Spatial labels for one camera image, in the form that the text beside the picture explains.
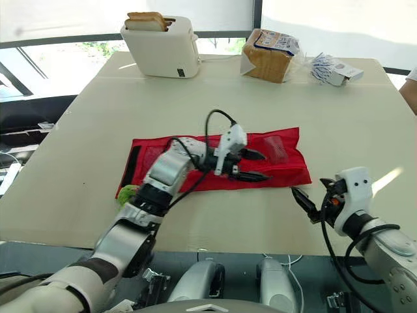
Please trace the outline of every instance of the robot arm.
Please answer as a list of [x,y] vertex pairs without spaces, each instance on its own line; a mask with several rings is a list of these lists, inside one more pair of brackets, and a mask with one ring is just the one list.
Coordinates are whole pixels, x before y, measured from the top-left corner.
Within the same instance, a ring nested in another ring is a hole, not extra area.
[[[398,229],[373,231],[387,224],[369,213],[372,188],[367,169],[352,168],[337,174],[336,180],[321,182],[327,189],[322,205],[326,222],[337,234],[358,242],[358,251],[387,285],[395,313],[417,312],[416,241]],[[311,222],[320,222],[322,212],[316,210],[314,203],[300,189],[292,191]]]
[[216,175],[226,174],[245,181],[269,178],[261,173],[240,173],[237,164],[242,157],[260,159],[262,155],[247,150],[240,153],[247,139],[238,124],[233,124],[220,142],[217,149],[206,149],[205,143],[193,138],[176,138],[152,165],[136,196],[124,205],[88,260],[61,269],[2,306],[0,312],[103,310],[120,279],[137,275],[150,261],[158,228],[190,170],[195,167],[205,173],[216,170]]

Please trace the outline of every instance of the toaster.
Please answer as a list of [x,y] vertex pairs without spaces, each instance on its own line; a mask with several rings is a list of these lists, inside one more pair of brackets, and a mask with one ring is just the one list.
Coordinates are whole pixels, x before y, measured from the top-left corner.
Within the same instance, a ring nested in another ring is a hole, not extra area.
[[125,26],[121,35],[145,75],[191,78],[199,70],[199,56],[191,21],[181,16],[164,16],[172,21],[167,31],[135,31]]

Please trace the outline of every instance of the red bag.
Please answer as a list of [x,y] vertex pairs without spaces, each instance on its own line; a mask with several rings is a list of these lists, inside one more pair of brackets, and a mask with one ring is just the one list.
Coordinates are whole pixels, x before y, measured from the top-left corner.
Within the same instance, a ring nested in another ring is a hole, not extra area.
[[[117,195],[126,185],[140,185],[149,168],[164,150],[170,137],[156,139],[134,139],[129,159],[124,170]],[[204,136],[191,137],[205,141]],[[196,188],[200,190],[231,190],[243,188],[288,187],[310,184],[311,179],[304,158],[296,149],[299,139],[299,128],[289,128],[265,132],[263,134],[248,134],[248,149],[254,149],[266,156],[266,160],[242,160],[239,163],[241,171],[259,171],[271,179],[256,183],[230,180],[224,176],[209,173],[205,180]],[[220,135],[210,136],[210,145],[217,147]],[[201,177],[200,171],[191,171],[181,192],[189,189]]]

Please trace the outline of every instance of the bread slice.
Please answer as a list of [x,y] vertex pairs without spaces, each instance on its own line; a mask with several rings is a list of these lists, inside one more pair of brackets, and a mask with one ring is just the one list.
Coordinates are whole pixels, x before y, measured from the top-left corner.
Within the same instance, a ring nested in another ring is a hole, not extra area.
[[167,31],[164,17],[158,12],[130,12],[125,26],[133,31]]

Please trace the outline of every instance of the white table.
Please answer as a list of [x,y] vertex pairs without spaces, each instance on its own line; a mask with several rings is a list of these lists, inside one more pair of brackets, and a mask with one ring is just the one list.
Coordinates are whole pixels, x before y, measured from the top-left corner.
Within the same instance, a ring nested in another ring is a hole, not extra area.
[[[274,84],[239,75],[239,57],[203,63],[189,80],[141,75],[118,52],[60,118],[0,200],[0,239],[93,247],[117,214],[114,199],[133,138],[203,133],[213,108],[230,113],[246,132],[300,127],[299,149],[321,203],[320,177],[368,166],[373,179],[403,173],[376,196],[372,213],[417,238],[415,121],[382,67],[341,88],[301,72]],[[217,117],[211,132],[227,127]],[[330,231],[339,254],[348,239]],[[310,224],[288,188],[191,194],[166,216],[158,250],[328,254],[319,225]]]

